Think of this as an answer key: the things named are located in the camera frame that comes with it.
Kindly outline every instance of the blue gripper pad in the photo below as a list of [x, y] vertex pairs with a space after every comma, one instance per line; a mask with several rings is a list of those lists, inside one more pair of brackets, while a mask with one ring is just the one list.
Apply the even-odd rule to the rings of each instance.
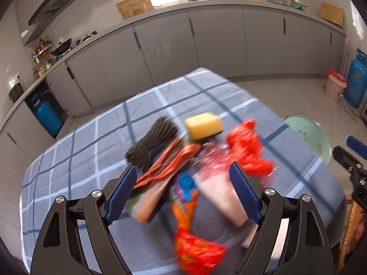
[[110, 224], [120, 218], [126, 202], [134, 189], [136, 179], [136, 167], [132, 165], [107, 202], [107, 214], [105, 219], [109, 221]]
[[346, 144], [353, 151], [359, 154], [364, 160], [367, 159], [367, 146], [357, 140], [354, 136], [348, 136]]
[[262, 221], [260, 199], [235, 163], [232, 163], [229, 167], [229, 179], [241, 201], [243, 209], [245, 209], [247, 217], [259, 224]]

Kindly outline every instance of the bucket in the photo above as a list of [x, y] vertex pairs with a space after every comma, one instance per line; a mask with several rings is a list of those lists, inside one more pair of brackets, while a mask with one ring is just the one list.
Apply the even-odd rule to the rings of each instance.
[[325, 86], [325, 94], [332, 102], [339, 102], [343, 96], [343, 90], [346, 88], [346, 80], [339, 73], [329, 70], [327, 72], [327, 82]]

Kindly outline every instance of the wooden box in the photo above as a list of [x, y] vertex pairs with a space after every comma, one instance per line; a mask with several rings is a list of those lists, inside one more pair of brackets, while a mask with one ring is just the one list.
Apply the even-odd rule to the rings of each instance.
[[329, 3], [322, 2], [320, 6], [319, 17], [342, 26], [344, 19], [344, 9]]
[[154, 9], [150, 0], [124, 0], [116, 6], [124, 20]]

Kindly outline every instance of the wok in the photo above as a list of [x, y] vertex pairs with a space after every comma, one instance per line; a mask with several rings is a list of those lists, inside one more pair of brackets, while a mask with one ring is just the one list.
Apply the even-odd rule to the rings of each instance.
[[41, 56], [47, 56], [47, 55], [53, 55], [53, 56], [61, 56], [63, 53], [65, 53], [71, 45], [71, 38], [61, 43], [55, 50], [51, 52], [44, 52], [41, 54]]

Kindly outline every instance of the scrub sponge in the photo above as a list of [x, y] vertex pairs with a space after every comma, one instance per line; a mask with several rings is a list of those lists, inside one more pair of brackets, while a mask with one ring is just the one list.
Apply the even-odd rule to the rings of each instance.
[[192, 140], [209, 138], [223, 131], [221, 120], [213, 113], [190, 117], [184, 123]]

